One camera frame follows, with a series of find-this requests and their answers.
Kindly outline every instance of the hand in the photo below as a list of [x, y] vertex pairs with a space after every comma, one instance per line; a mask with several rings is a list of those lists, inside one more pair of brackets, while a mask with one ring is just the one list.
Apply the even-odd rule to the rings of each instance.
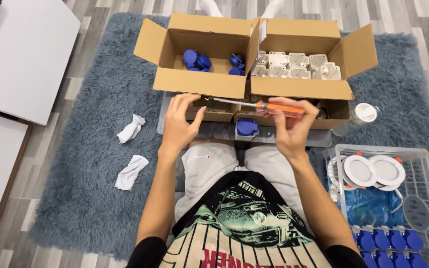
[[306, 140], [310, 126], [319, 113], [319, 109], [307, 100], [291, 100], [284, 97], [269, 98], [269, 102], [279, 102], [293, 107], [304, 108], [305, 115], [299, 118], [286, 118], [281, 111], [276, 111], [276, 146], [288, 161], [305, 156]]
[[186, 121], [185, 113], [188, 106], [200, 98], [201, 95], [198, 94], [178, 94], [170, 100], [165, 115], [163, 141], [158, 150], [159, 158], [175, 160], [182, 149], [198, 134], [206, 107], [201, 107], [198, 110], [191, 125]]

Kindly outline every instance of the cardboard box flap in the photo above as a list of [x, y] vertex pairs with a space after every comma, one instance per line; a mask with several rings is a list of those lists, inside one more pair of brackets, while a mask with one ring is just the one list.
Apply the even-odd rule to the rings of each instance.
[[134, 54], [153, 64], [159, 65], [165, 38], [170, 38], [167, 31], [167, 29], [155, 22], [144, 18], [140, 33], [138, 34]]
[[247, 55], [246, 55], [246, 70], [252, 69], [254, 63], [257, 60], [259, 53], [259, 23], [260, 20], [253, 21], [253, 33], [249, 39]]
[[243, 99], [246, 76], [158, 67], [153, 89]]
[[249, 36], [251, 34], [251, 21], [173, 13], [168, 28]]
[[251, 94], [332, 100], [354, 99], [349, 83], [345, 80], [252, 76]]
[[268, 35], [319, 36], [340, 39], [336, 21], [268, 19], [266, 33]]
[[372, 24], [342, 38], [342, 51], [346, 78], [368, 70], [378, 64]]

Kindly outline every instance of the white shorts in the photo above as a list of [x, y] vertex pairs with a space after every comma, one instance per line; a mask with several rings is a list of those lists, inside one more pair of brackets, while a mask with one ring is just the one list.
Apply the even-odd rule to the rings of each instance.
[[[182, 156], [182, 161], [185, 196], [176, 202], [176, 221], [221, 177], [235, 168], [240, 170], [234, 147], [221, 143], [201, 143], [190, 147]], [[275, 146], [263, 145], [246, 150], [245, 167], [262, 174], [307, 225], [292, 167]]]

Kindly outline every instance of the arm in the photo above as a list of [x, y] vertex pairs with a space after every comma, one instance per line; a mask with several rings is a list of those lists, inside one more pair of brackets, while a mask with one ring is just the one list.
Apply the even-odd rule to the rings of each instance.
[[200, 97], [195, 94], [178, 94], [170, 101], [155, 176], [138, 225], [135, 245], [151, 236], [166, 242], [175, 210], [176, 157], [198, 134], [206, 107], [200, 108], [191, 125], [186, 121], [185, 113], [188, 106]]
[[270, 98], [269, 101], [302, 107], [306, 111], [302, 119], [286, 119], [282, 112], [275, 113], [276, 146], [291, 164], [307, 222], [319, 239], [320, 246], [327, 249], [333, 245], [343, 245], [358, 253], [349, 224], [322, 186], [306, 153], [307, 134], [319, 110], [306, 100], [279, 97]]

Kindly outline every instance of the person's left hand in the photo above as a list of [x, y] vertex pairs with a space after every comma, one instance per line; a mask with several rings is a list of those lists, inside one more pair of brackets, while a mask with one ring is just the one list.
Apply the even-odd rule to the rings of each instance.
[[185, 113], [188, 106], [200, 98], [201, 95], [186, 93], [178, 94], [170, 100], [165, 115], [163, 141], [158, 150], [158, 158], [176, 159], [182, 149], [198, 134], [206, 107], [201, 107], [198, 110], [191, 125], [186, 121]]

